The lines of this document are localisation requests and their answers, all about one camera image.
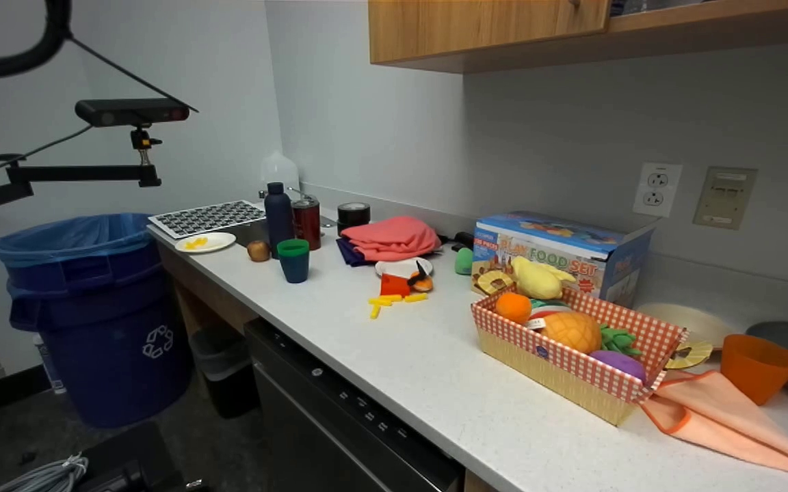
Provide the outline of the small black trash bin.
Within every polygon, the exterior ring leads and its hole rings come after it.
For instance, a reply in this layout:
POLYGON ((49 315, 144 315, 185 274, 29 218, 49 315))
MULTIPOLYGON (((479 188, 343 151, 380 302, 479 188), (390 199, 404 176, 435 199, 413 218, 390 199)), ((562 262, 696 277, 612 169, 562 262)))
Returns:
POLYGON ((213 410, 238 418, 256 407, 256 386, 246 340, 226 326, 211 326, 190 336, 190 354, 205 380, 213 410))

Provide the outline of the purple toy eggplant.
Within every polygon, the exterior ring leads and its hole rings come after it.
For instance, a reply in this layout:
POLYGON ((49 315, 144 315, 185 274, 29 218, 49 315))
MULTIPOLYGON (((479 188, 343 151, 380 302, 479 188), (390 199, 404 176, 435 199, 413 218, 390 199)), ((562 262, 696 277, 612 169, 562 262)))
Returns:
POLYGON ((612 367, 612 370, 620 370, 620 371, 636 378, 640 382, 644 382, 644 370, 642 370, 642 363, 640 363, 636 359, 624 356, 624 354, 616 354, 616 351, 595 351, 595 354, 590 354, 590 356, 592 356, 595 360, 602 360, 602 363, 607 363, 607 367, 612 367))

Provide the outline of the dark blue bottle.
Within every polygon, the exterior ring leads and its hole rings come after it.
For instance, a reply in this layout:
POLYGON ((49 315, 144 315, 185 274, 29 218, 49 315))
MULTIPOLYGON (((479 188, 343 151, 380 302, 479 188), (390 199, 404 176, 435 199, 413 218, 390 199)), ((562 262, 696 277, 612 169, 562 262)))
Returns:
POLYGON ((264 221, 270 247, 293 235, 293 206, 282 183, 264 188, 264 221))

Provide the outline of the red checkered basket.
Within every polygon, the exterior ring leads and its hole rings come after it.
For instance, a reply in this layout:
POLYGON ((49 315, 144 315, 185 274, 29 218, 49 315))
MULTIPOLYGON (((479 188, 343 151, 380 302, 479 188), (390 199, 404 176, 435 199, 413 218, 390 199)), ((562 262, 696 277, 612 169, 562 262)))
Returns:
POLYGON ((633 378, 587 354, 553 343, 532 328, 512 322, 494 313, 493 298, 469 306, 479 332, 479 351, 568 399, 571 405, 592 414, 595 418, 618 427, 659 389, 665 380, 665 363, 679 351, 683 332, 672 322, 662 322, 581 293, 568 293, 566 306, 602 326, 632 333, 636 360, 642 363, 644 374, 633 378))

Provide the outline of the blue recycling bin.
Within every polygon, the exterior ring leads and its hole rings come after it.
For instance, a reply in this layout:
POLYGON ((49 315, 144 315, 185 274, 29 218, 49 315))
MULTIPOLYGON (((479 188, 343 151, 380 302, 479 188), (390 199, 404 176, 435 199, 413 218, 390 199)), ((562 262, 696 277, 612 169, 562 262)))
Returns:
POLYGON ((3 235, 0 262, 11 326, 40 336, 85 425, 144 422, 187 389, 190 351, 144 213, 3 235))

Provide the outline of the orange plastic cup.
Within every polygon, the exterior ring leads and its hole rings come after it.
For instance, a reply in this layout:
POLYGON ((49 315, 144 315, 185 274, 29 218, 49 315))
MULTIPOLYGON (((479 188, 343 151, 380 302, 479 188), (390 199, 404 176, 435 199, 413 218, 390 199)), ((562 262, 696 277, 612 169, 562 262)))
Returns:
POLYGON ((772 403, 788 382, 788 351, 759 336, 729 333, 720 371, 754 405, 772 403))

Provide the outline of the cream bowl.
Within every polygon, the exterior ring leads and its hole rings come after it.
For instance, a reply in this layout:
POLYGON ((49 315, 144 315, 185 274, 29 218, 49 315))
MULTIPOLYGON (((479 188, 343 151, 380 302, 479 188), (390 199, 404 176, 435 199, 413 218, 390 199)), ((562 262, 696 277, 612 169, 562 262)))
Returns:
POLYGON ((709 363, 729 333, 722 317, 683 304, 642 304, 640 313, 683 332, 679 351, 665 363, 668 371, 709 363))

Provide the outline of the white plate with yellow food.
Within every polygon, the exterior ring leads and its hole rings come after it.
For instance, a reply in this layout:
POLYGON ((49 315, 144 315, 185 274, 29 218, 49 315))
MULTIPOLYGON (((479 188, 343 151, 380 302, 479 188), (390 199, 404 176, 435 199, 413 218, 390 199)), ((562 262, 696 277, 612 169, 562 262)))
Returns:
POLYGON ((231 232, 203 232, 203 235, 190 235, 190 237, 178 240, 174 248, 183 255, 211 255, 211 251, 222 251, 231 243, 235 243, 231 232))

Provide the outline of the yellow plush banana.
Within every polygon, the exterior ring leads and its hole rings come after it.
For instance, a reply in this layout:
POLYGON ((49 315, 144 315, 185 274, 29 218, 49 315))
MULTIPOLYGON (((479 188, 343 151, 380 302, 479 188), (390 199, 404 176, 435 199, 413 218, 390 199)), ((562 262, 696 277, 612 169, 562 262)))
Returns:
POLYGON ((562 291, 575 282, 571 274, 546 265, 546 262, 532 262, 528 258, 513 258, 512 261, 513 282, 517 288, 539 302, 554 302, 562 296, 562 291))

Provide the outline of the small orange toy ball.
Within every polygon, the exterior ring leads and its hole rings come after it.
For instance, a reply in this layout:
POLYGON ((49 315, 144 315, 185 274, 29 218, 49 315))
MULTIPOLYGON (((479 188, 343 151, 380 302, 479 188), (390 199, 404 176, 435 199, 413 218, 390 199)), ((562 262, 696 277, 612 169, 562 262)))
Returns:
POLYGON ((524 326, 530 317, 530 298, 521 293, 499 293, 494 302, 494 313, 512 322, 524 326))

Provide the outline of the blue toy food box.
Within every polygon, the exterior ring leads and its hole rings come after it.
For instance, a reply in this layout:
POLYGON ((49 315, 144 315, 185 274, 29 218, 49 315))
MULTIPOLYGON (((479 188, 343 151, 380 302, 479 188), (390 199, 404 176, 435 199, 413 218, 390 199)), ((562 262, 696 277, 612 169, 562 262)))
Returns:
POLYGON ((528 258, 576 280, 576 291, 620 306, 633 304, 650 226, 607 229, 536 213, 494 213, 473 226, 473 265, 528 258))

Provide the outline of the white power outlet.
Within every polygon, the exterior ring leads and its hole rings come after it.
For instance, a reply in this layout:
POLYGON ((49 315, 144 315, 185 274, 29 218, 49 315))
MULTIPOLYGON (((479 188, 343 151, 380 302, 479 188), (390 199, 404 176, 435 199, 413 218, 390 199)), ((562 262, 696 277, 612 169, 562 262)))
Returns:
POLYGON ((642 164, 632 210, 668 218, 681 181, 679 164, 642 164))

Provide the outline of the beige wall switch plate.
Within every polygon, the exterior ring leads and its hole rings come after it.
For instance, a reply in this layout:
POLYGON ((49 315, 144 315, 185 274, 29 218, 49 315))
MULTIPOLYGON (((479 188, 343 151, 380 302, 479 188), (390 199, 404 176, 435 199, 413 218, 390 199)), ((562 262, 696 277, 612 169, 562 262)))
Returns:
POLYGON ((750 168, 709 168, 691 221, 699 226, 737 229, 758 173, 750 168))

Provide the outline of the wooden cabinet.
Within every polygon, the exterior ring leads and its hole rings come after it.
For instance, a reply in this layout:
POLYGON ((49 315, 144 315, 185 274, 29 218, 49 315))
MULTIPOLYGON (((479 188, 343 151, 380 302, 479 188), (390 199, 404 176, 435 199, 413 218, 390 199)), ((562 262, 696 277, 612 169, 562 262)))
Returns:
POLYGON ((479 73, 788 45, 788 0, 365 0, 375 67, 479 73))

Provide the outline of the orange cloth napkin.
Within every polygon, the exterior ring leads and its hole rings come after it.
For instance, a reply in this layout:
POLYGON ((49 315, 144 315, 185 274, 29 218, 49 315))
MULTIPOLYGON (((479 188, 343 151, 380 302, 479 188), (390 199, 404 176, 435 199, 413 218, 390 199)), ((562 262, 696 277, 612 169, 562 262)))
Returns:
POLYGON ((668 378, 640 410, 662 434, 788 474, 788 434, 720 371, 668 378))

